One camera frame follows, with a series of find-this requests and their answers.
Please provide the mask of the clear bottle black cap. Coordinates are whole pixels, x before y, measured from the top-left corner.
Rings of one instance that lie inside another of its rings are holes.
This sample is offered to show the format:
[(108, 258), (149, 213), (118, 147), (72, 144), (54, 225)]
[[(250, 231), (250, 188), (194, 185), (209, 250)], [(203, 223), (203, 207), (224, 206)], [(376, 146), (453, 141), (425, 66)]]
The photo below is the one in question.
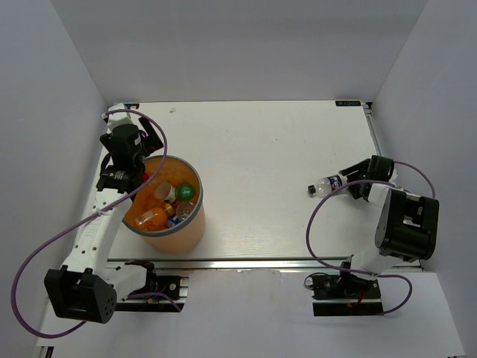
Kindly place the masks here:
[(324, 198), (331, 192), (336, 191), (347, 183), (347, 179), (340, 174), (323, 177), (318, 181), (308, 185), (307, 192), (312, 197)]

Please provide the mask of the clear bottle red cap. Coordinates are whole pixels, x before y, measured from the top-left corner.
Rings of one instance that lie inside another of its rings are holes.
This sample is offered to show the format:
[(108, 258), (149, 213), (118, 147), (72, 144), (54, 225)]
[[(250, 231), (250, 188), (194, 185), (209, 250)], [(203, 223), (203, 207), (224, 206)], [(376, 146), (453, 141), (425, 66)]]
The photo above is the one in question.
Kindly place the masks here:
[(171, 203), (176, 200), (176, 188), (168, 181), (163, 181), (156, 186), (154, 196), (156, 199)]

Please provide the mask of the green plastic bottle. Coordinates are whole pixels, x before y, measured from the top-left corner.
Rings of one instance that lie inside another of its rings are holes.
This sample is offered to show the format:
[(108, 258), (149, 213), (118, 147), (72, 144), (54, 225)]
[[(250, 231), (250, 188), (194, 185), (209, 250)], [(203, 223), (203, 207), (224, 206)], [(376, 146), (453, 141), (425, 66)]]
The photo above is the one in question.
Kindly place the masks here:
[(195, 185), (189, 183), (188, 181), (183, 181), (176, 186), (175, 198), (179, 202), (196, 201), (196, 196), (198, 193), (199, 190)]

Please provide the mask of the orange juice bottle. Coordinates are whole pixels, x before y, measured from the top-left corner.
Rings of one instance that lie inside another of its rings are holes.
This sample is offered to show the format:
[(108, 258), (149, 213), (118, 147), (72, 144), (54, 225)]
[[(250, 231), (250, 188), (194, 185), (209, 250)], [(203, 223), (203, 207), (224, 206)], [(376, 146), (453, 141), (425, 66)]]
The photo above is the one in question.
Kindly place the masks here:
[(174, 208), (170, 204), (163, 207), (154, 207), (135, 218), (135, 224), (140, 230), (159, 231), (166, 228), (168, 218), (174, 215)]
[(144, 210), (150, 210), (158, 205), (158, 200), (155, 197), (147, 197), (144, 203)]

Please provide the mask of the clear bottle blue label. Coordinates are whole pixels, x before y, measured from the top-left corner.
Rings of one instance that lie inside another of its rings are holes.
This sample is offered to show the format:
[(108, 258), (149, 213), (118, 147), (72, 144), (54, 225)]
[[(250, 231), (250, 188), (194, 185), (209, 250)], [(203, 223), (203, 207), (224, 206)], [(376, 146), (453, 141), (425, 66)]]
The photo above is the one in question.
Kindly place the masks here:
[(176, 208), (176, 215), (179, 220), (185, 221), (194, 211), (196, 203), (193, 201), (181, 201)]

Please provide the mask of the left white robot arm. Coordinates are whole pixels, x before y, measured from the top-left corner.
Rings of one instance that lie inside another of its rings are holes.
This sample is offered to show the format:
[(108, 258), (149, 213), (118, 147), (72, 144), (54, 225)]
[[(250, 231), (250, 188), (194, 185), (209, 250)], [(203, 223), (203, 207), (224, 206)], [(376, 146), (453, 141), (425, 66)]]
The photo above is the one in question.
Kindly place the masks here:
[(145, 159), (163, 147), (145, 118), (107, 122), (101, 136), (107, 156), (101, 164), (92, 214), (75, 239), (59, 269), (48, 270), (44, 284), (59, 318), (107, 323), (119, 301), (136, 292), (151, 297), (157, 290), (153, 264), (133, 261), (115, 269), (106, 267), (116, 234), (136, 193), (148, 178)]

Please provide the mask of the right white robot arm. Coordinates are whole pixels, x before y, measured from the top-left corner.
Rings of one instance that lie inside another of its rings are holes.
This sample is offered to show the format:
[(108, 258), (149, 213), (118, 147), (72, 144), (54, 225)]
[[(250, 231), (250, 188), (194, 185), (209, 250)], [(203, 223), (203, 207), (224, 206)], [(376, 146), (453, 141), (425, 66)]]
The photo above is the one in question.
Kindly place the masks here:
[(440, 209), (435, 191), (429, 198), (391, 187), (397, 179), (396, 164), (400, 162), (373, 155), (339, 172), (354, 199), (382, 208), (373, 244), (341, 264), (336, 286), (345, 297), (368, 289), (392, 266), (427, 260), (435, 251)]

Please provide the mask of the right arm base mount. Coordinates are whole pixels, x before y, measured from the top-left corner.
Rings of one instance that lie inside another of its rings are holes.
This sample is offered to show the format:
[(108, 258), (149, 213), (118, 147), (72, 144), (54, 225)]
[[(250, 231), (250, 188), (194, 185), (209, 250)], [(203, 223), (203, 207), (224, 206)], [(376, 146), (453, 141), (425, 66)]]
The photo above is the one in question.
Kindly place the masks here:
[(373, 316), (384, 312), (376, 280), (317, 272), (303, 283), (312, 292), (314, 317)]

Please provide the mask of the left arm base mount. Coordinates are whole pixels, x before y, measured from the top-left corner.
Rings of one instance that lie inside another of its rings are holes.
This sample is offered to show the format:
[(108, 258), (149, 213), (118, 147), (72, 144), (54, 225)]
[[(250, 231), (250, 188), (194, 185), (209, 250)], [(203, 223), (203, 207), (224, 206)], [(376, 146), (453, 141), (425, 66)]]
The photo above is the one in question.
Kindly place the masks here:
[(158, 273), (150, 261), (132, 260), (124, 267), (146, 270), (145, 284), (118, 301), (116, 312), (179, 313), (185, 305), (189, 278)]

